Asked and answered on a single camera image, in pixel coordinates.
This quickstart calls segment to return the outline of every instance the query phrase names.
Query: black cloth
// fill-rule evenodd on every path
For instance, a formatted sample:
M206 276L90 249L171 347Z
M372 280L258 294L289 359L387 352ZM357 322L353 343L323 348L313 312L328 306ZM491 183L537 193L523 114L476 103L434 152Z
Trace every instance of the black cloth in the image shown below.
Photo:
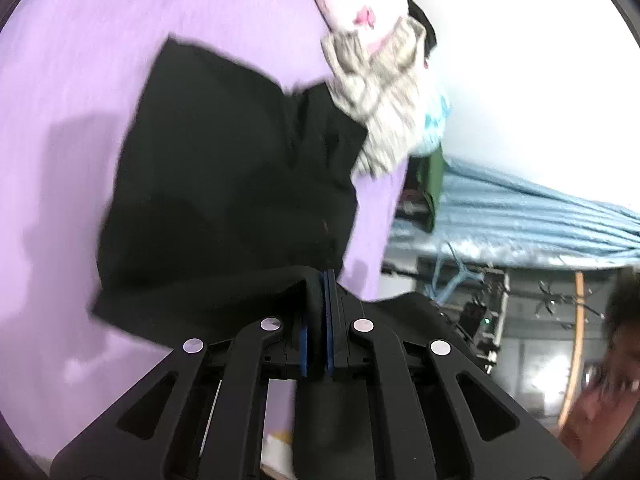
M427 18L427 15L414 0L406 0L406 2L409 6L409 16L418 21L424 27L424 30L427 31L427 35L424 38L424 55L428 57L438 43L436 40L436 31Z
M319 286L300 268L342 268L366 135L324 84L285 96L169 39L122 149L94 313L178 346L225 338L268 311L265 298Z

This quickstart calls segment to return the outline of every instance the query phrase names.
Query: blue plastic sheet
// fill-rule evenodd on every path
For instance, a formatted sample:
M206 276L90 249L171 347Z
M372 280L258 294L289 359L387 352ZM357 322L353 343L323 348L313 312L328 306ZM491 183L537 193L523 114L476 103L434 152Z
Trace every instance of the blue plastic sheet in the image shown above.
M640 215L449 159L433 233L396 219L389 246L436 258L446 242L494 266L622 267L640 264Z

